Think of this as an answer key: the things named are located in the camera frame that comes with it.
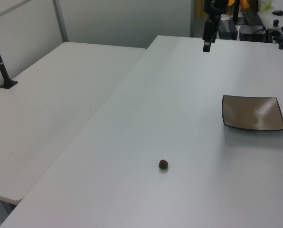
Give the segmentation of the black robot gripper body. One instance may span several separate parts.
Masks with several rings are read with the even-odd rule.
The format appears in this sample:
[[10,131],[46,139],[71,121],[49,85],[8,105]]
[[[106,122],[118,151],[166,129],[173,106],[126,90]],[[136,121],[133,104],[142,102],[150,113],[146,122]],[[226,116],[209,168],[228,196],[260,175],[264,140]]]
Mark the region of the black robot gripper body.
[[208,21],[219,22],[222,14],[227,12],[227,0],[207,0]]

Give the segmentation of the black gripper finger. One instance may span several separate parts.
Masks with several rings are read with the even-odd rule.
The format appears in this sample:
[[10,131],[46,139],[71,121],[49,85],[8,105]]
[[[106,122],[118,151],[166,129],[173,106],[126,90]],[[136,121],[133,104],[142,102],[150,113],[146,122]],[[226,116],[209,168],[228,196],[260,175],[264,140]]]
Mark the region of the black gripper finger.
[[219,28],[219,15],[216,15],[213,19],[214,28],[213,28],[213,43],[215,43],[217,38],[217,31]]
[[211,43],[212,43],[212,36],[213,36],[213,21],[206,20],[203,32],[203,52],[210,52]]

